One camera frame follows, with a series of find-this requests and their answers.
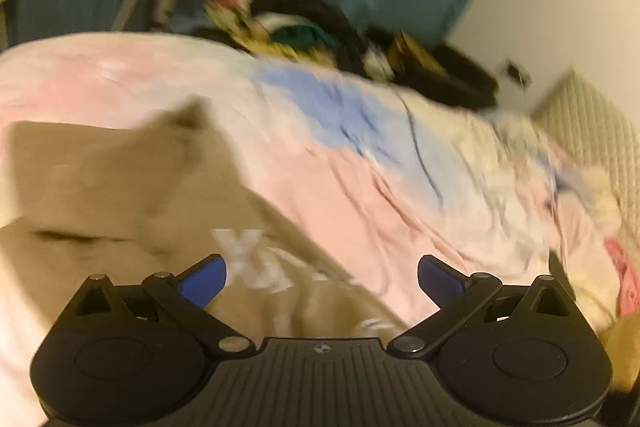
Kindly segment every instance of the bed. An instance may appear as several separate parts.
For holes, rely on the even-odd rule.
[[[606,176],[595,177],[595,204],[594,177],[581,176],[575,159],[528,118],[480,116],[337,70],[162,34],[32,42],[1,55],[0,78],[2,225],[21,212],[12,123],[130,128],[195,94],[230,144],[241,182],[326,255],[310,280],[342,277],[379,306],[358,319],[354,335],[388,339],[437,311],[415,276],[424,254],[466,274],[528,285],[549,273],[553,251],[591,326],[606,329],[618,316],[620,276],[605,239],[618,234],[620,214],[606,205]],[[624,230],[632,250],[636,230]],[[0,256],[0,409],[11,425],[33,427],[44,415],[28,367],[51,318],[14,262]],[[273,275],[273,266],[263,268],[261,281]],[[278,324],[286,320],[267,333],[290,334]]]

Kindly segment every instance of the pastel bedding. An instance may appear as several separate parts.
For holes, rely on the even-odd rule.
[[[528,285],[555,251],[591,326],[618,315],[605,242],[616,211],[594,212],[588,179],[525,118],[181,36],[80,34],[0,56],[3,136],[19,120],[130,128],[194,94],[242,183],[403,324],[437,311],[416,280],[425,254]],[[19,213],[8,155],[3,139],[0,225]],[[0,252],[0,410],[11,425],[44,419],[28,366],[48,327]]]

